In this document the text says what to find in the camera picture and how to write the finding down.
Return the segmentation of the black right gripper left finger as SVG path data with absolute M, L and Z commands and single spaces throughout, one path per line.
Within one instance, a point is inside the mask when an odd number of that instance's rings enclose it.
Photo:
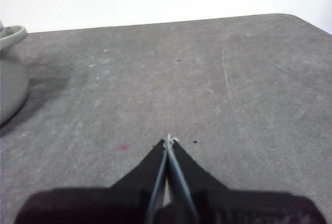
M 32 194 L 15 223 L 143 223 L 164 165 L 161 139 L 110 187 L 55 188 Z

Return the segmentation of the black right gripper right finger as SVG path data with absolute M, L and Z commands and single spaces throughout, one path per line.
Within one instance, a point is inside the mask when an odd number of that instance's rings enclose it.
M 193 223 L 326 223 L 315 203 L 306 197 L 225 186 L 173 137 L 167 138 L 167 153 L 173 199 Z

